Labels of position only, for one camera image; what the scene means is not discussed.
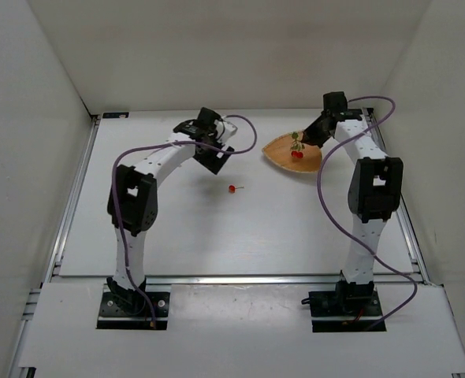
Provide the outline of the cherry pair with green leaves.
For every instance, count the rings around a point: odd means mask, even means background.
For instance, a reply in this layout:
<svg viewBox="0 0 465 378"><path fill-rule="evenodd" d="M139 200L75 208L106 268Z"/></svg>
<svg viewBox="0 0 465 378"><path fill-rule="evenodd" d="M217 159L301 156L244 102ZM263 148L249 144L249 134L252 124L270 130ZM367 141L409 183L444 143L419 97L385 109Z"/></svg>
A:
<svg viewBox="0 0 465 378"><path fill-rule="evenodd" d="M302 143L302 137L298 132L291 133L292 144L290 146L291 157L295 159L302 159L304 154L304 145Z"/></svg>

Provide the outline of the single red cherry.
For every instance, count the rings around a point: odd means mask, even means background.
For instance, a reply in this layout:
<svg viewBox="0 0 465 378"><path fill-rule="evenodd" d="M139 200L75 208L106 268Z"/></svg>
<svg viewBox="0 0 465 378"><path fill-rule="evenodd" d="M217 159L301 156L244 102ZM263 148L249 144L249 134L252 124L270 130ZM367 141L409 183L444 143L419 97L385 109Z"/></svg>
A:
<svg viewBox="0 0 465 378"><path fill-rule="evenodd" d="M244 187L237 187L237 186L234 186L234 185L229 185L229 193L233 194L233 193L236 193L239 189L244 189Z"/></svg>

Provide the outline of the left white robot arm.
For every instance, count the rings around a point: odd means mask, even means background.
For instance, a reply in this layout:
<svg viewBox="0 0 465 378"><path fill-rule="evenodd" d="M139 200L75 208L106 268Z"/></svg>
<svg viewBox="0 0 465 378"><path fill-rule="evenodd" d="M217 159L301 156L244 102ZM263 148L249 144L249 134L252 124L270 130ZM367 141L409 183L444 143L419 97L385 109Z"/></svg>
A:
<svg viewBox="0 0 465 378"><path fill-rule="evenodd" d="M217 174L235 150L226 143L237 126L203 107L194 120L179 123L142 161L115 164L107 212L117 239L116 270L106 283L118 307L130 315L150 311L143 271L147 231L158 215L158 189L188 159Z"/></svg>

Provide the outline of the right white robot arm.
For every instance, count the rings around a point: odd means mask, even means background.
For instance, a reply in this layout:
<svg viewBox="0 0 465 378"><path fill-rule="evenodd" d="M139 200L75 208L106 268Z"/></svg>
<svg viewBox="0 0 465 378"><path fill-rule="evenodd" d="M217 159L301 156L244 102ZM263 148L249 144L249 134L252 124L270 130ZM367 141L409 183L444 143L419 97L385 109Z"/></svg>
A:
<svg viewBox="0 0 465 378"><path fill-rule="evenodd" d="M324 94L321 115L303 131L308 146L335 139L354 165L348 189L351 244L333 291L310 294L317 317L365 314L374 303L374 262L381 233L400 204L404 164L374 141L363 113L349 109L344 92Z"/></svg>

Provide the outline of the woven triangular fruit basket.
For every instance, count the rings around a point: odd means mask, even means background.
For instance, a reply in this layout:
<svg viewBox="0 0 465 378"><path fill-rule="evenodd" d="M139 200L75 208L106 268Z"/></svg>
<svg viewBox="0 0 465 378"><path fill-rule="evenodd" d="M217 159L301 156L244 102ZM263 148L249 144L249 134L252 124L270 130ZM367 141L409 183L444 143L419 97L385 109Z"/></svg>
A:
<svg viewBox="0 0 465 378"><path fill-rule="evenodd" d="M281 135L269 142L262 148L263 155L267 160L278 168L295 173L314 173L321 166L323 155L317 146L304 144L303 158L295 159L291 157L290 146L292 144L291 133Z"/></svg>

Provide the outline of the left black corner bracket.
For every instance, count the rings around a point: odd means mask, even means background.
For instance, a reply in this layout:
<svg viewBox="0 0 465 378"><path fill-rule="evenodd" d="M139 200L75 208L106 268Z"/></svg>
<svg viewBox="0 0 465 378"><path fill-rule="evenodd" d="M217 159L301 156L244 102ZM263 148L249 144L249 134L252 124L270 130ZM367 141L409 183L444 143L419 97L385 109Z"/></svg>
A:
<svg viewBox="0 0 465 378"><path fill-rule="evenodd" d="M129 117L129 112L105 112L102 119L125 119Z"/></svg>

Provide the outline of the right aluminium rail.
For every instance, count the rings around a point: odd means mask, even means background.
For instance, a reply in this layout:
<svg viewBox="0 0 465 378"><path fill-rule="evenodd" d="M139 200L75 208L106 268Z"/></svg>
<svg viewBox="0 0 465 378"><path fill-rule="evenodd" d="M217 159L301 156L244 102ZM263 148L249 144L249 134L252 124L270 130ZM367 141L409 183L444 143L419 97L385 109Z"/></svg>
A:
<svg viewBox="0 0 465 378"><path fill-rule="evenodd" d="M372 124L375 124L378 122L374 114L374 108L363 107L362 111L363 111L363 114L365 116L368 126L371 126ZM384 152L386 152L387 150L385 147L384 139L379 130L379 126L371 132L371 135L372 135L373 140L376 142L376 144L378 144L379 147ZM418 276L420 276L419 282L422 282L425 285L432 285L432 283L430 282L428 272L426 270L426 264L424 262L424 259L423 259L423 256L422 256L422 253L419 247L419 242L417 240L415 230L411 223L411 218L407 211L405 201L402 195L400 197L399 208L396 211L396 218L397 218L397 223L400 226L402 235L404 237L404 242L406 244L408 254L411 260L411 265L414 268L415 274L418 274Z"/></svg>

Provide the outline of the aluminium rail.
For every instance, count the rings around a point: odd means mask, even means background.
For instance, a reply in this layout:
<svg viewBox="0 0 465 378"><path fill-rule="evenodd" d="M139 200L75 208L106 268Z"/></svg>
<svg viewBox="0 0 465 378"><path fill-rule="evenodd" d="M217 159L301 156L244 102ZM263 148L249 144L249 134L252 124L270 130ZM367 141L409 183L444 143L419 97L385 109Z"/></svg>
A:
<svg viewBox="0 0 465 378"><path fill-rule="evenodd" d="M422 283L422 275L418 272L409 275L415 282ZM335 284L338 275L261 275L261 276L147 276L150 285L249 285L249 284ZM85 280L96 280L105 283L105 276L61 276L54 275L51 283L78 283ZM409 284L410 281L402 276L393 274L378 274L374 277L376 284Z"/></svg>
<svg viewBox="0 0 465 378"><path fill-rule="evenodd" d="M54 244L50 252L50 258L46 267L45 275L42 279L40 287L49 283L52 280L54 269L59 265L64 254L65 245L72 227L73 218L76 212L76 206L80 198L80 192L84 184L84 179L87 172L87 167L91 159L91 154L94 148L95 139L98 133L101 116L94 115L91 118L91 130L87 138L83 153L79 160L79 165L73 179L68 200L65 205L64 212L54 239Z"/></svg>
<svg viewBox="0 0 465 378"><path fill-rule="evenodd" d="M374 114L374 108L363 107L362 111L363 111L363 114L365 116L368 126L371 126L372 124L375 124L378 122ZM371 132L371 135L372 135L373 140L376 142L376 144L378 144L379 147L384 152L386 152L387 150L385 147L384 139L379 130L379 126ZM430 282L428 272L426 270L426 264L424 262L424 259L423 259L423 256L422 256L422 253L419 247L419 242L417 240L415 230L411 223L411 218L407 211L405 201L402 195L400 197L399 208L396 211L396 218L397 218L397 223L400 226L402 235L404 237L404 242L406 244L408 254L411 260L411 265L414 268L415 274L418 274L418 276L420 276L419 282L422 282L425 285L432 285L432 283Z"/></svg>

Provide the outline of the front aluminium rail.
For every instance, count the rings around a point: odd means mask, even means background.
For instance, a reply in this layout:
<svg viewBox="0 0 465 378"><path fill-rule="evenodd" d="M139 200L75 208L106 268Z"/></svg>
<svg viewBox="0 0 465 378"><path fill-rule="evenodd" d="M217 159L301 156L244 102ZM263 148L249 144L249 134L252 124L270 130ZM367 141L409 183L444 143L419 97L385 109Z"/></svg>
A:
<svg viewBox="0 0 465 378"><path fill-rule="evenodd" d="M422 275L418 272L409 275L415 282L422 283ZM338 275L261 275L261 276L147 276L150 285L249 285L249 284L335 284ZM96 280L105 283L105 276L61 276L54 275L51 283L78 283L85 280ZM376 284L409 284L410 281L402 276L393 274L378 274L374 277Z"/></svg>

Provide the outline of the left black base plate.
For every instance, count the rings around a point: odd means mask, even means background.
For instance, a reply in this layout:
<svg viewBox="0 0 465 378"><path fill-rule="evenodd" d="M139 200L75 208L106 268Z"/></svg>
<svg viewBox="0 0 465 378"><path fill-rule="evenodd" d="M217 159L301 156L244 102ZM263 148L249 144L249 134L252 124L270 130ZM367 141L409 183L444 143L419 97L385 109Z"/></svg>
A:
<svg viewBox="0 0 465 378"><path fill-rule="evenodd" d="M130 303L105 287L99 305L96 328L102 330L165 331L169 320L170 292L158 289L147 291L146 295L154 307L154 320L144 298Z"/></svg>

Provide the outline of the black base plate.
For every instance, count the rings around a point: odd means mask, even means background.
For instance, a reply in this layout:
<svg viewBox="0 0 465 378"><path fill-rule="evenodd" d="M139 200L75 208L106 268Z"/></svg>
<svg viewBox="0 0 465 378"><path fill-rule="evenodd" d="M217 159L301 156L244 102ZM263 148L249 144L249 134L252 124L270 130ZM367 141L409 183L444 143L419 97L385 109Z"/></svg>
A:
<svg viewBox="0 0 465 378"><path fill-rule="evenodd" d="M378 292L371 299L340 304L335 291L310 291L301 300L311 312L313 333L386 332Z"/></svg>
<svg viewBox="0 0 465 378"><path fill-rule="evenodd" d="M146 295L154 307L154 320L144 298L130 303L105 287L99 305L96 328L102 330L165 331L169 320L170 292L158 289L147 291Z"/></svg>

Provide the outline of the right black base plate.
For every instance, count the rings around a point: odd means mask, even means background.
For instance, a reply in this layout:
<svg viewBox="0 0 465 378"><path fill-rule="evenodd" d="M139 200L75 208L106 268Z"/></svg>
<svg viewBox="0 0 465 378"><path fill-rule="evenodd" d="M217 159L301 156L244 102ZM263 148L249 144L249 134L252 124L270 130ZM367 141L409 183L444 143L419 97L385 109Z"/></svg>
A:
<svg viewBox="0 0 465 378"><path fill-rule="evenodd" d="M386 332L378 292L371 299L340 304L335 291L310 291L301 300L311 312L313 333Z"/></svg>

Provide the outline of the left aluminium rail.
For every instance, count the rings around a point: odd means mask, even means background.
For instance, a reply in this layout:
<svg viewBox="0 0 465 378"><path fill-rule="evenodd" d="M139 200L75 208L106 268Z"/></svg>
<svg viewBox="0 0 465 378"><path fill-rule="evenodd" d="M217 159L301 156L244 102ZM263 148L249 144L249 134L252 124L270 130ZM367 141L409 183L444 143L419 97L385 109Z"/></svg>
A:
<svg viewBox="0 0 465 378"><path fill-rule="evenodd" d="M64 254L65 245L72 227L73 218L76 212L76 206L80 198L80 192L84 184L84 179L87 172L87 167L91 159L91 154L94 148L95 139L98 133L101 116L94 115L91 118L91 130L87 138L83 153L79 160L79 165L73 179L68 200L65 205L64 212L54 239L54 244L50 252L50 258L46 267L45 275L42 279L40 287L49 283L52 280L54 269L59 265Z"/></svg>

